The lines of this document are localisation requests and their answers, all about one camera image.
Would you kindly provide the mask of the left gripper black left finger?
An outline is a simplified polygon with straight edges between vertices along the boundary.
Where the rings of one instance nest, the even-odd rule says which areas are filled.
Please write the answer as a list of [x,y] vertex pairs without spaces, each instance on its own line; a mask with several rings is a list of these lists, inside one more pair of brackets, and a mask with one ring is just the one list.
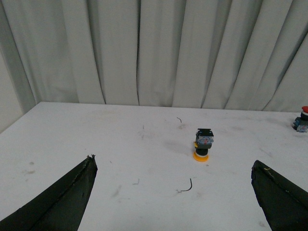
[[33,200],[0,222],[2,231],[76,231],[97,174],[95,156],[62,176]]

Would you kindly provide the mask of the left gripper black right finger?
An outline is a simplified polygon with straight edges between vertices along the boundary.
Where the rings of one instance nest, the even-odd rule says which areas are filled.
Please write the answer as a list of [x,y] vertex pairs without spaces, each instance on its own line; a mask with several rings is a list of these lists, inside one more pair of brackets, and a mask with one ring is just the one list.
[[308,229],[308,192],[256,160],[252,186],[266,220],[273,231]]

